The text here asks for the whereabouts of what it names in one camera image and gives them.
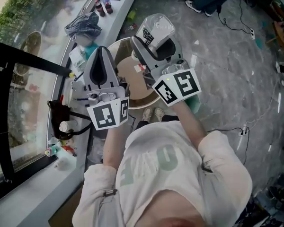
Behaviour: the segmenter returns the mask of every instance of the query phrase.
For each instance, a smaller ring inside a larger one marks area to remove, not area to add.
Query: black bag
[[[88,116],[80,113],[71,112],[71,108],[62,105],[59,100],[47,101],[47,105],[51,109],[53,134],[59,140],[69,140],[74,135],[83,134],[85,131],[89,130],[93,126],[93,123]],[[69,121],[70,115],[89,120],[90,124],[78,132],[70,131],[68,133],[65,133],[60,131],[60,123],[62,121]]]

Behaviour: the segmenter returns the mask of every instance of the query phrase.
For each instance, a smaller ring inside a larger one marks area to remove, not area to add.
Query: window frame
[[[90,0],[85,8],[85,11],[92,12],[95,10],[95,1]],[[38,56],[21,51],[14,47],[0,43],[0,55],[4,52],[6,58],[0,56],[0,165],[2,169],[2,175],[0,175],[0,199],[7,195],[9,192],[17,188],[23,182],[28,180],[34,174],[47,167],[54,162],[57,157],[42,156],[33,162],[25,165],[23,168],[15,171],[9,150],[8,140],[8,101],[9,101],[9,89],[12,79],[13,70],[16,63],[24,64],[36,69],[48,71],[57,74],[54,90],[52,93],[52,100],[60,98],[62,95],[65,79],[69,77],[71,70],[71,60],[69,53],[77,46],[73,40],[69,40],[69,43],[65,49],[61,65],[42,59]],[[48,136],[53,132],[51,126],[51,112],[49,112],[48,118]]]

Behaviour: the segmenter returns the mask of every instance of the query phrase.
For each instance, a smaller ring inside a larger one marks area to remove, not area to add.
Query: marble floor
[[[247,29],[240,22],[239,2],[228,0],[222,7],[221,19],[225,17],[230,27]],[[223,26],[216,13],[211,18],[197,14],[181,0],[135,0],[132,9],[137,9],[136,18],[125,22],[123,29],[133,22],[140,25],[148,15],[163,13],[176,27],[176,37],[186,60],[197,56],[195,70],[202,93],[196,115],[205,129],[242,128],[244,125],[250,128],[247,151],[248,136],[240,138],[239,131],[224,133],[242,162],[246,152],[245,166],[253,180],[253,192],[284,172],[284,87],[279,83],[284,75],[275,72],[275,48],[265,44],[272,20],[261,9],[249,8],[242,2],[242,20],[254,29],[256,43],[249,35]],[[120,38],[135,33],[121,33]],[[155,106],[172,113],[162,101]],[[142,110],[130,114],[137,117],[136,125]],[[128,121],[128,129],[132,122],[132,119]]]

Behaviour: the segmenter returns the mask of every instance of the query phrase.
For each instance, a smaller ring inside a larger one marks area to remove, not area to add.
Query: windowsill
[[[133,1],[111,1],[113,14],[99,19],[102,32],[95,41],[98,45],[109,46],[115,42]],[[58,95],[58,84],[53,95]],[[79,127],[88,123],[76,120]],[[88,138],[89,131],[74,137],[77,157],[64,151],[58,153],[58,158],[66,157],[69,161],[66,170],[58,171],[51,164],[0,200],[0,227],[49,226],[48,219],[83,180]]]

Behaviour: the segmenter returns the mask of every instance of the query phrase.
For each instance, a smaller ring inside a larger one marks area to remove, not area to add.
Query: shoe
[[[152,109],[145,108],[143,111],[142,121],[147,121],[149,123],[151,120],[151,116],[152,116]]]
[[[190,0],[186,0],[185,1],[186,6],[188,6],[190,9],[192,9],[193,11],[195,11],[196,13],[201,13],[201,10],[197,10],[193,7],[193,2]]]
[[[206,11],[205,11],[205,14],[206,14],[206,16],[208,16],[208,17],[212,17],[212,16],[213,16],[213,14],[207,13]]]
[[[161,122],[163,116],[165,115],[165,113],[164,113],[164,111],[163,111],[162,109],[156,108],[156,109],[155,109],[155,115],[156,115],[158,121]]]
[[[275,63],[275,69],[277,73],[281,73],[280,65],[278,62]]]

